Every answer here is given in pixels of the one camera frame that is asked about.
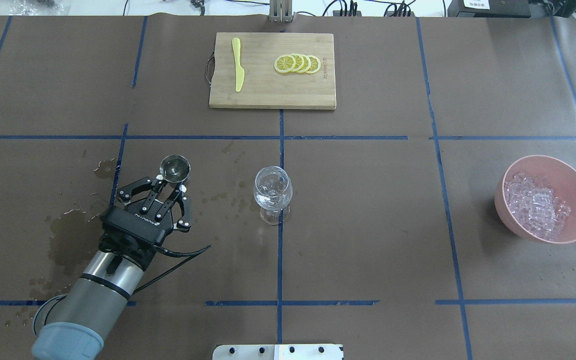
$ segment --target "table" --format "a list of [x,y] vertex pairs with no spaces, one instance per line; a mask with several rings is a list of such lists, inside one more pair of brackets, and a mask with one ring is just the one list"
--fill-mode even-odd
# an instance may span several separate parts
[[[267,21],[0,17],[0,358],[89,261],[115,164],[122,186],[172,153],[195,225],[166,245],[213,248],[134,296],[98,359],[576,358],[576,243],[519,239],[493,205],[519,157],[576,168],[576,20]],[[281,30],[334,34],[337,109],[210,109],[215,33]],[[279,227],[252,198],[270,165],[294,183]]]

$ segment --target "yellow knife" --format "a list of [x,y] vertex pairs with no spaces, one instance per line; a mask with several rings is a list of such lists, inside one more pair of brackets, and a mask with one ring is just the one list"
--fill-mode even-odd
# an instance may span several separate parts
[[242,62],[240,61],[240,57],[242,57],[242,41],[240,38],[232,38],[232,52],[235,55],[235,91],[240,92],[246,76],[246,71],[242,68]]

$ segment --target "black electronic device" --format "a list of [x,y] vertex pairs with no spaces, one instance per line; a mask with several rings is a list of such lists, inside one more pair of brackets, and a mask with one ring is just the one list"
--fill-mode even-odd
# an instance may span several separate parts
[[530,18],[528,0],[452,0],[451,18]]

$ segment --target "wine glass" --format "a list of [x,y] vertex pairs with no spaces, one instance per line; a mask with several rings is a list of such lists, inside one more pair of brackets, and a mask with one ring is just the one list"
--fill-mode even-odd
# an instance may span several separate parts
[[254,177],[254,200],[259,204],[261,219],[270,225],[279,225],[290,212],[288,203],[293,198],[293,183],[279,166],[268,166]]

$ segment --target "metal bracket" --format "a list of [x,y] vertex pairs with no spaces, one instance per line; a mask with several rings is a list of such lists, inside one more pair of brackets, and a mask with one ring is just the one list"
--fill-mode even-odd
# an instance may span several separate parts
[[292,23],[294,17],[293,0],[270,0],[271,23]]
[[342,344],[232,344],[214,349],[212,360],[344,360]]

